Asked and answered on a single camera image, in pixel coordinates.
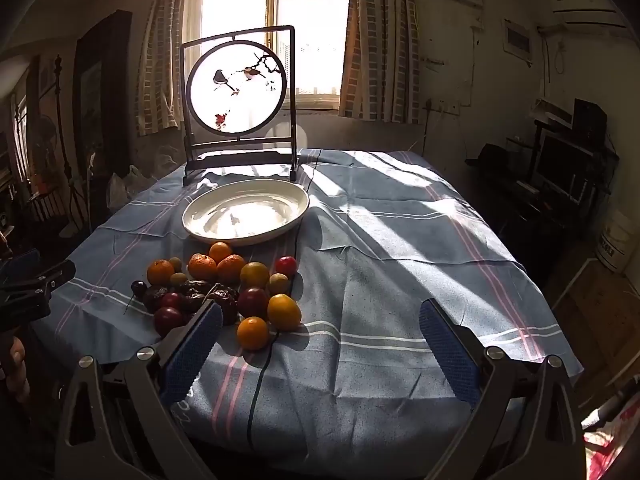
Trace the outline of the person left hand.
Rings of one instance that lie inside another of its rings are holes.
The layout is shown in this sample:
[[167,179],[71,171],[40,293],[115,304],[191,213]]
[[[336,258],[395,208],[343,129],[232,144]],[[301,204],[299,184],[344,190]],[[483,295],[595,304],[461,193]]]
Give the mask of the person left hand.
[[2,342],[1,368],[6,388],[18,402],[26,402],[30,387],[26,374],[25,348],[24,344],[15,336]]

